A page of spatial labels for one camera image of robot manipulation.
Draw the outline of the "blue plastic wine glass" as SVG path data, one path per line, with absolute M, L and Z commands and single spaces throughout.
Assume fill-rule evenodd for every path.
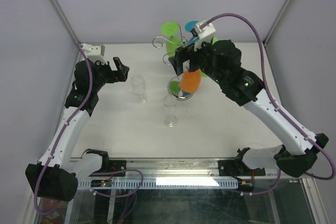
M 198 37 L 194 36 L 192 33 L 192 29 L 195 27 L 195 25 L 198 23 L 198 20 L 193 20 L 185 24 L 185 30 L 192 34 L 191 38 L 188 40 L 188 46 L 191 44 L 194 44 L 196 41 L 198 41 Z

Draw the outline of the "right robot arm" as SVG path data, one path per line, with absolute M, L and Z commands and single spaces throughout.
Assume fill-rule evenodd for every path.
M 306 174 L 328 137 L 307 130 L 276 105 L 276 100 L 269 98 L 265 83 L 241 67 L 241 56 L 231 40 L 219 40 L 214 44 L 203 42 L 199 49 L 194 44 L 177 48 L 169 62 L 177 75 L 182 74 L 186 61 L 189 71 L 201 70 L 219 85 L 227 98 L 258 117 L 280 139 L 281 145 L 275 147 L 238 150 L 233 171 L 247 175 L 253 169 L 278 168 L 295 178 Z

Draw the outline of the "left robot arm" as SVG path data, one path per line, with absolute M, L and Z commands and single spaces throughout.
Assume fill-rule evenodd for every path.
M 77 163 L 71 155 L 84 126 L 98 103 L 98 92 L 107 83 L 125 82 L 130 68 L 113 58 L 116 70 L 103 60 L 83 60 L 76 64 L 74 81 L 65 102 L 62 122 L 37 164 L 28 164 L 25 175 L 34 198 L 71 201 L 78 184 L 89 175 L 106 175 L 110 170 L 106 151 L 90 149 Z

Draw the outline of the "clear flute glass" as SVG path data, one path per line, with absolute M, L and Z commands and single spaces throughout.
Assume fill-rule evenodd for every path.
M 166 95 L 163 99 L 165 108 L 164 123 L 167 127 L 174 127 L 177 124 L 177 118 L 175 115 L 175 107 L 177 99 L 173 95 Z

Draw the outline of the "green wine glass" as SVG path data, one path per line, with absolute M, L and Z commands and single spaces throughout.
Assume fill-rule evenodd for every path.
M 175 22 L 166 22 L 161 27 L 162 35 L 167 39 L 166 51 L 168 57 L 175 56 L 177 48 L 182 47 L 181 27 Z
M 212 39 L 212 44 L 216 43 L 217 41 L 218 41 L 218 38 L 216 36 L 214 36 L 213 39 Z M 207 77 L 207 75 L 204 72 L 200 71 L 200 73 L 201 73 L 202 78 Z

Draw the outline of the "orange plastic wine glass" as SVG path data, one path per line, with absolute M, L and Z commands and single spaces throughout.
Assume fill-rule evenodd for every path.
M 195 93 L 200 86 L 201 79 L 201 72 L 199 70 L 194 72 L 187 70 L 183 73 L 180 87 L 187 93 Z

